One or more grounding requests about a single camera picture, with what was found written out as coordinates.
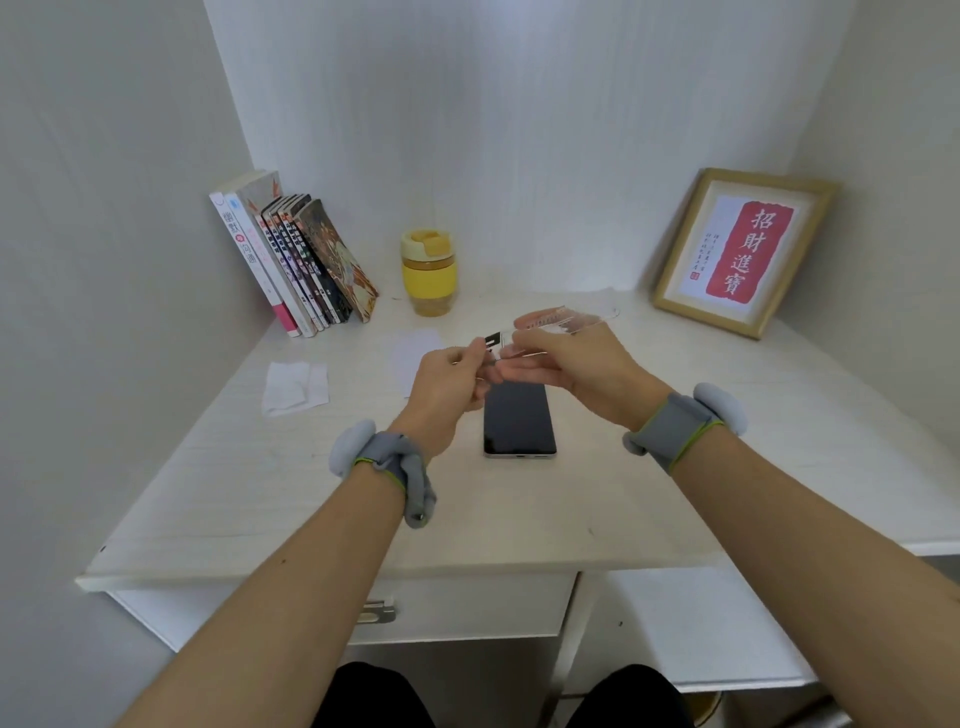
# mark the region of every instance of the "framed calligraphy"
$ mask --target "framed calligraphy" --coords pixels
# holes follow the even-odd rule
[[[839,188],[823,180],[704,170],[654,306],[759,339]]]

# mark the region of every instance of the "smartphone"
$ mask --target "smartphone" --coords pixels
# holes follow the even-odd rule
[[[505,381],[491,388],[483,410],[483,452],[487,457],[557,454],[542,384]]]

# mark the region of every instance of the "gray fabric strap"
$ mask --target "gray fabric strap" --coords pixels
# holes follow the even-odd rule
[[[640,431],[624,434],[623,445],[637,455],[649,452],[660,467],[669,472],[670,464],[693,434],[711,421],[720,421],[720,418],[709,407],[692,397],[671,392]]]
[[[411,528],[423,528],[433,517],[437,494],[423,466],[420,450],[406,435],[398,432],[377,432],[357,453],[358,458],[371,459],[373,469],[387,471],[403,483],[407,502],[403,519]]]

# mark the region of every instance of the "metal handle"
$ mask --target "metal handle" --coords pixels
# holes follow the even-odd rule
[[[368,601],[357,618],[357,624],[386,624],[396,619],[393,602]]]

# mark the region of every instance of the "person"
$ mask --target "person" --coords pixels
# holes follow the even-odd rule
[[[536,315],[518,319],[517,328]],[[574,335],[520,330],[515,345],[522,351],[505,352],[495,364],[482,339],[429,353],[389,429],[412,439],[428,462],[450,445],[461,416],[482,406],[491,382],[562,387],[631,431],[672,391],[633,360],[606,324]],[[528,352],[542,353],[517,356]],[[960,587],[725,427],[708,429],[671,476],[857,724],[960,721]],[[403,508],[404,493],[389,475],[357,463],[117,725],[432,725],[396,673],[361,664],[337,668]],[[632,666],[603,681],[570,726],[627,724],[632,716],[638,724],[690,725],[669,683]]]

